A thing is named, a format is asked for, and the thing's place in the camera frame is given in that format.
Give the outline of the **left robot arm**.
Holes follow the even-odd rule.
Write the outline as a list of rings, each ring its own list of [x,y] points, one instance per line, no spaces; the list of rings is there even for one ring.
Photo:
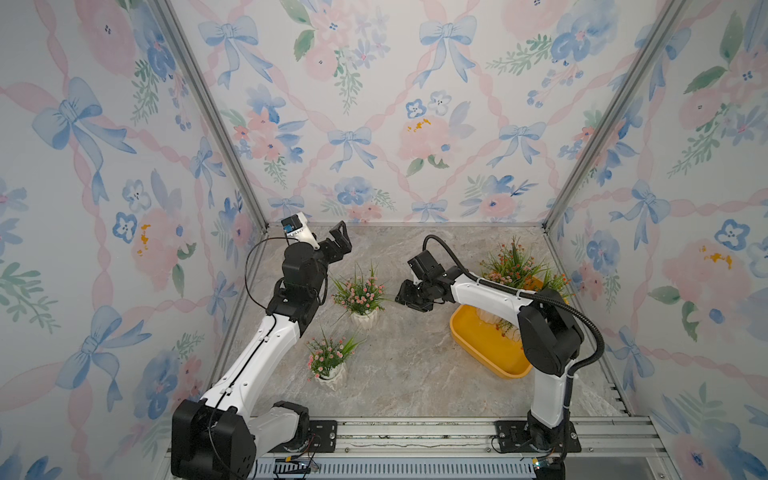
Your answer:
[[[301,453],[313,438],[306,407],[281,401],[252,414],[282,358],[311,324],[327,293],[329,267],[349,254],[345,222],[319,240],[301,214],[281,222],[288,245],[257,333],[201,398],[184,400],[171,422],[171,473],[181,479],[247,479],[266,453]]]

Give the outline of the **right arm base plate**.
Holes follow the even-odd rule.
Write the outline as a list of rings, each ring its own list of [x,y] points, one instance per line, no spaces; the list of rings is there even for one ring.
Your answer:
[[[534,419],[528,420],[497,420],[493,423],[495,430],[494,447],[499,453],[525,453],[525,454],[549,454],[560,453],[563,450],[563,441],[567,443],[568,453],[580,453],[582,446],[575,426],[568,423],[565,429],[563,424],[549,428]]]

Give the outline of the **potted plant pink flowers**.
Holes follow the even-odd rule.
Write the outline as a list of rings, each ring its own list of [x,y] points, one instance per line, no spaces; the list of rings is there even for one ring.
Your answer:
[[[386,298],[385,287],[375,267],[370,265],[362,269],[357,265],[351,277],[334,278],[333,285],[334,303],[342,307],[358,327],[372,329],[377,323],[379,312],[384,309]]]

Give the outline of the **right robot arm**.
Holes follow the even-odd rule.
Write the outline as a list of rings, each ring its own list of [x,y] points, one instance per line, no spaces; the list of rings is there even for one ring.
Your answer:
[[[566,403],[584,334],[560,295],[552,290],[521,292],[482,279],[464,269],[444,268],[424,250],[408,261],[414,275],[405,280],[396,302],[429,312],[439,302],[477,307],[510,322],[520,331],[522,351],[534,373],[533,403],[527,436],[534,449],[554,449],[568,436]]]

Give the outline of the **aluminium corner post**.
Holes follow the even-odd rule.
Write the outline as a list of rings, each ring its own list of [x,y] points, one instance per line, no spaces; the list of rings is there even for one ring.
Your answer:
[[[269,226],[268,220],[258,204],[246,169],[235,152],[233,142],[225,131],[224,122],[205,82],[203,71],[195,58],[172,3],[166,0],[149,0],[148,5],[155,15],[160,29],[168,38],[170,49],[179,61],[180,69],[187,78],[191,94],[202,112],[203,121],[209,127],[214,142],[220,149],[227,167],[234,176],[234,182],[243,195],[248,213],[255,221],[258,230],[265,233]]]
[[[560,219],[565,216],[565,210],[570,199],[575,194],[583,177],[591,168],[592,162],[604,147],[608,137],[614,132],[616,125],[629,108],[638,85],[644,80],[648,72],[652,70],[653,64],[660,55],[660,51],[674,33],[679,17],[687,6],[688,1],[685,0],[665,1],[662,4],[662,9],[656,21],[651,25],[644,45],[639,49],[626,72],[625,80],[616,90],[614,97],[608,104],[604,116],[596,128],[594,138],[587,143],[582,155],[575,164],[574,170],[567,178],[561,192],[557,195],[553,208],[542,222],[545,234],[552,233]]]

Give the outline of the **aluminium corner post left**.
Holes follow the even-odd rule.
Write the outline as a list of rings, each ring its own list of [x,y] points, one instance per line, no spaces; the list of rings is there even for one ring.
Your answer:
[[[148,5],[155,15],[160,29],[168,38],[170,49],[179,61],[180,69],[187,78],[191,94],[202,112],[203,121],[209,127],[214,142],[220,149],[227,167],[234,176],[234,182],[243,195],[248,213],[255,221],[258,230],[265,233],[269,226],[268,220],[258,204],[246,169],[235,152],[233,142],[225,131],[224,122],[205,82],[203,71],[195,58],[172,3],[166,0],[149,0]]]

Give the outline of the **aluminium corner post right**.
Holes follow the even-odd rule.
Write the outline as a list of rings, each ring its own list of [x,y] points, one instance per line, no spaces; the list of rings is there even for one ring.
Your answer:
[[[644,45],[639,49],[626,72],[625,80],[616,90],[614,97],[608,104],[604,116],[596,128],[594,138],[587,143],[582,155],[575,164],[574,170],[567,178],[561,192],[557,195],[553,208],[542,222],[545,234],[552,233],[560,219],[565,216],[565,210],[570,199],[575,194],[583,177],[591,168],[592,162],[604,147],[608,137],[614,132],[616,125],[629,108],[638,85],[644,80],[648,72],[652,70],[653,64],[660,55],[660,51],[674,33],[679,17],[687,6],[688,1],[685,0],[665,1],[662,4],[662,9],[656,21],[651,25]]]

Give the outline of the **potted plant pink front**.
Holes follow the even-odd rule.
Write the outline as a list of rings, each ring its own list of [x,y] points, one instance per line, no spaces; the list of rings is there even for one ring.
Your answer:
[[[313,377],[331,391],[338,391],[347,379],[347,363],[361,344],[355,338],[334,339],[325,334],[307,342],[307,366]]]

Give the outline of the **yellow storage box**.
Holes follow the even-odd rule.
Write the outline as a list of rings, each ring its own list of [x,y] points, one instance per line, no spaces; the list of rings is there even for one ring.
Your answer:
[[[503,379],[534,370],[561,376],[578,356],[583,334],[553,290],[516,290],[462,274],[451,295],[459,305],[450,320],[454,339]],[[521,341],[504,338],[494,326],[496,317],[517,326]]]

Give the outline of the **potted plant orange red flowers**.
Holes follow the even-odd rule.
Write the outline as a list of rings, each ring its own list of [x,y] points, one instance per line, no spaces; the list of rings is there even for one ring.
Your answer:
[[[567,287],[570,283],[569,278],[561,273],[554,272],[551,269],[547,269],[543,272],[543,278],[541,280],[541,290],[554,290],[563,297],[567,297]]]

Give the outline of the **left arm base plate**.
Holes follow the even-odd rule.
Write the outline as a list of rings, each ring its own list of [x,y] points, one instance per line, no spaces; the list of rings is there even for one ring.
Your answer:
[[[336,420],[300,419],[294,437],[271,450],[271,453],[334,453],[338,434]]]

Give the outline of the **aluminium front rail frame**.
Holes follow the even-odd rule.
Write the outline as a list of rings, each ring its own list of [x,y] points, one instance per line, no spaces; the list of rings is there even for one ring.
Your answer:
[[[336,420],[334,453],[266,453],[247,479],[679,479],[646,417],[581,417],[582,451],[499,453],[491,418]]]

